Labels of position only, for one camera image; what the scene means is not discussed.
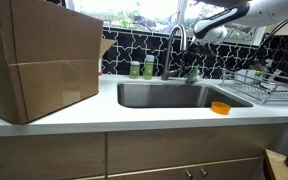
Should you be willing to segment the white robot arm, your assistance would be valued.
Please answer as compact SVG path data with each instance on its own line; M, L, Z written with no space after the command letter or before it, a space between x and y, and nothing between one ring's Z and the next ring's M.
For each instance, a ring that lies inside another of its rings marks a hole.
M273 25L288 19L288 0L249 0L217 14L199 20L193 28L193 40L183 55L183 63L190 63L197 53L197 42L221 43L228 31L227 24L251 27Z

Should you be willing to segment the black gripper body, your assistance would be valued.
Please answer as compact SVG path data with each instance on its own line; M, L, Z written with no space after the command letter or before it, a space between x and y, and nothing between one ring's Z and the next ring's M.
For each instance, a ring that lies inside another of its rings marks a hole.
M215 53L198 43L192 43L188 46L183 56L183 63L185 66L192 65L199 55L210 57L214 59L215 63L221 64L217 59Z

